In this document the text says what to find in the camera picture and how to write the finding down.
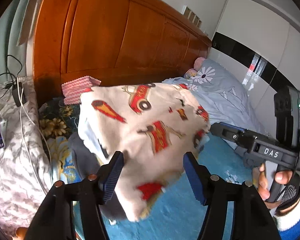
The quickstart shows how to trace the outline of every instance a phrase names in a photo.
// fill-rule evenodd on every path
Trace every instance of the blue sleeve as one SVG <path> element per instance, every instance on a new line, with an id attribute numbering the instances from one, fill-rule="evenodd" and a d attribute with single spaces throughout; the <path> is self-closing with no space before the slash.
<path id="1" fill-rule="evenodd" d="M 297 240 L 300 236 L 300 220 L 293 227 L 279 233 L 282 240 Z"/>

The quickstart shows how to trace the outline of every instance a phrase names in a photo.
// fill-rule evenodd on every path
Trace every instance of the screw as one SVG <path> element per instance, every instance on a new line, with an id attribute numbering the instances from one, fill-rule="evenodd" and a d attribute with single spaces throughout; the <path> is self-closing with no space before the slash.
<path id="1" fill-rule="evenodd" d="M 61 187 L 62 185 L 63 185 L 63 181 L 62 181 L 62 180 L 58 180 L 58 181 L 54 184 L 55 187 Z"/>
<path id="2" fill-rule="evenodd" d="M 250 181 L 250 180 L 246 180 L 245 182 L 244 182 L 244 184 L 247 186 L 247 187 L 251 187 L 253 184 L 252 184 L 252 182 Z"/>
<path id="3" fill-rule="evenodd" d="M 90 174 L 88 176 L 88 180 L 95 180 L 97 178 L 97 175 L 96 174 Z"/>
<path id="4" fill-rule="evenodd" d="M 219 176 L 218 175 L 211 175 L 210 179 L 213 181 L 218 181 L 219 180 Z"/>

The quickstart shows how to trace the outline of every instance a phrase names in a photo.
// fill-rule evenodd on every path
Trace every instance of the black stripe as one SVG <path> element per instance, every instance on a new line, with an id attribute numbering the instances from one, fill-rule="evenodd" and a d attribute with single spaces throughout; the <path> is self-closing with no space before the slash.
<path id="1" fill-rule="evenodd" d="M 216 32 L 212 47 L 251 69 L 276 92 L 287 85 L 296 88 L 274 65 L 238 41 Z"/>

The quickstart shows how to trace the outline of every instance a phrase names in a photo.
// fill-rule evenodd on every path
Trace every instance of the wooden headboard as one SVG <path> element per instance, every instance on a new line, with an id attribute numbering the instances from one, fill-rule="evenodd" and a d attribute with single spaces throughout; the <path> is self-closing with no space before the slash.
<path id="1" fill-rule="evenodd" d="M 34 33 L 38 104 L 86 75 L 103 86 L 183 76 L 210 46 L 199 28 L 161 0 L 43 0 Z"/>

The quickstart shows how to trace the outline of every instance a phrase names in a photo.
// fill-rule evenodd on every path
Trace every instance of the white wristband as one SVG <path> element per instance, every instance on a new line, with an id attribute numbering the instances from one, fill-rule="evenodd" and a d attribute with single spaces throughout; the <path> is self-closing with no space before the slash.
<path id="1" fill-rule="evenodd" d="M 279 231 L 285 231 L 292 228 L 300 220 L 300 200 L 286 215 L 275 216 L 275 218 L 277 219 Z"/>

